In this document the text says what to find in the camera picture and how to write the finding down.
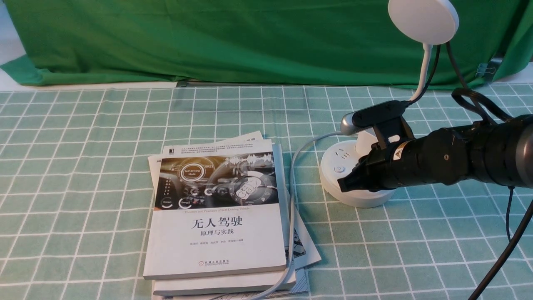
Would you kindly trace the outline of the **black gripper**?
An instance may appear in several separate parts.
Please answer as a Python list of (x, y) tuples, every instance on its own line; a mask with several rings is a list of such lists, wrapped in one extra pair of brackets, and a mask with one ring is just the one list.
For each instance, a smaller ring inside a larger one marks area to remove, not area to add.
[(350, 173), (337, 179), (341, 192), (394, 190), (429, 184), (454, 185), (472, 176), (469, 146), (472, 127), (441, 128), (430, 134), (394, 142), (386, 150), (374, 142)]

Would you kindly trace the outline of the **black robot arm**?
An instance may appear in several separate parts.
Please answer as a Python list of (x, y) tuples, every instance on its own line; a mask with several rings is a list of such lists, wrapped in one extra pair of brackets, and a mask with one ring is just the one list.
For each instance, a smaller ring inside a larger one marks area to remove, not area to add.
[(337, 182), (342, 192), (454, 185), (468, 179), (532, 188), (532, 129), (532, 116), (522, 115), (498, 125), (440, 128), (385, 149), (373, 145)]

